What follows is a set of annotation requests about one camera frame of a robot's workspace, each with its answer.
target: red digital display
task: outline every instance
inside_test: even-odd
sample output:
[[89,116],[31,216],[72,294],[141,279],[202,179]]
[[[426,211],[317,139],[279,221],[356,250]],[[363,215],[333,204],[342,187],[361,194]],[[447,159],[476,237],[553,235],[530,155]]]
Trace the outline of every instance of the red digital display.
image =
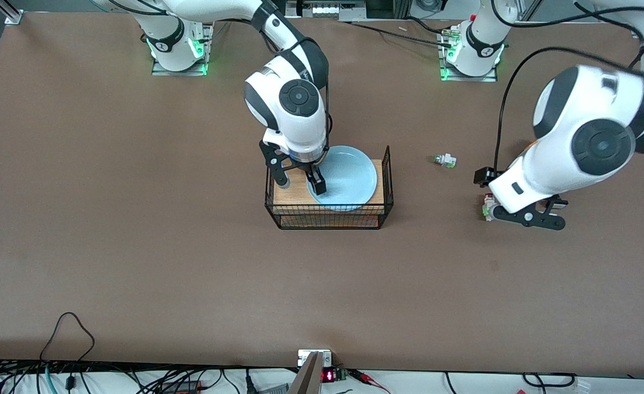
[[322,376],[320,376],[320,381],[322,383],[332,383],[337,381],[337,374],[334,368],[325,368],[322,371]]

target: white robotic arm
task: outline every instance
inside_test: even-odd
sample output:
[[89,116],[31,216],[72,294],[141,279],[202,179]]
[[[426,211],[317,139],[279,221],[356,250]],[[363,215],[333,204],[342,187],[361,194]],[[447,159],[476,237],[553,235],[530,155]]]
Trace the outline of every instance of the white robotic arm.
[[[278,185],[289,184],[285,170],[300,167],[315,193],[326,191],[317,164],[329,148],[327,112],[319,91],[327,86],[329,63],[317,43],[295,29],[276,5],[270,0],[99,1],[129,11],[144,30],[154,57],[170,71],[187,69],[203,55],[192,50],[193,22],[247,22],[279,47],[272,61],[247,78],[244,100],[267,128],[260,148]],[[283,168],[288,158],[292,166]]]
[[[495,7],[504,20],[517,20],[516,0],[498,0]],[[480,0],[475,19],[464,20],[458,25],[459,42],[446,61],[470,77],[486,75],[495,66],[509,30],[510,27],[495,16],[490,0]]]
[[[621,3],[595,1],[608,8],[625,5]],[[635,5],[644,7],[644,0]],[[620,18],[644,33],[644,12],[625,11]],[[641,50],[644,72],[644,38]],[[602,182],[634,152],[644,153],[644,75],[571,67],[543,89],[533,125],[537,141],[507,171],[479,170],[482,175],[477,172],[475,181],[485,184],[481,176],[491,180],[490,190],[510,221],[539,226],[529,223],[535,202]],[[484,176],[485,170],[493,172],[492,179]]]

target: table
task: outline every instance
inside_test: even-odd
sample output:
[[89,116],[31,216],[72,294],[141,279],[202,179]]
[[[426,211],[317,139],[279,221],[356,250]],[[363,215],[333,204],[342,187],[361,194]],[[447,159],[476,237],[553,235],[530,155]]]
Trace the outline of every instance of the table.
[[[498,83],[441,82],[436,49],[295,20],[330,60],[332,144],[393,160],[384,229],[278,230],[263,207],[262,126],[244,79],[271,55],[232,24],[207,77],[151,77],[129,15],[27,13],[0,42],[0,357],[35,358],[74,311],[88,359],[644,374],[644,155],[570,192],[565,230],[486,223],[473,171],[492,162],[519,60],[571,45],[626,62],[606,25],[513,30]],[[430,38],[410,22],[377,27]],[[579,60],[540,55],[505,110],[502,165],[535,100]],[[446,153],[452,170],[430,162]],[[62,325],[47,357],[88,339]]]

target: black wire basket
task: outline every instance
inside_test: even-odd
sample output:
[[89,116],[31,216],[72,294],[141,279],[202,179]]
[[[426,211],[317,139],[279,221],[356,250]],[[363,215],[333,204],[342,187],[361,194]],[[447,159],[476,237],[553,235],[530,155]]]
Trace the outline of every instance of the black wire basket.
[[393,178],[390,174],[390,146],[380,163],[382,190],[367,204],[279,204],[276,185],[270,170],[266,172],[264,205],[279,229],[284,230],[377,230],[393,208]]

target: light blue plate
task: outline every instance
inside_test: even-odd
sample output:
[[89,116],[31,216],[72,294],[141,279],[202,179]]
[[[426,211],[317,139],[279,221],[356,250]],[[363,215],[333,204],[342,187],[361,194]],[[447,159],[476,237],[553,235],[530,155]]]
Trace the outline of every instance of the light blue plate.
[[352,147],[339,145],[330,147],[320,172],[327,182],[327,192],[315,195],[312,186],[307,183],[307,190],[319,204],[344,204],[330,206],[335,211],[351,211],[366,204],[375,192],[378,175],[375,165],[364,152]]

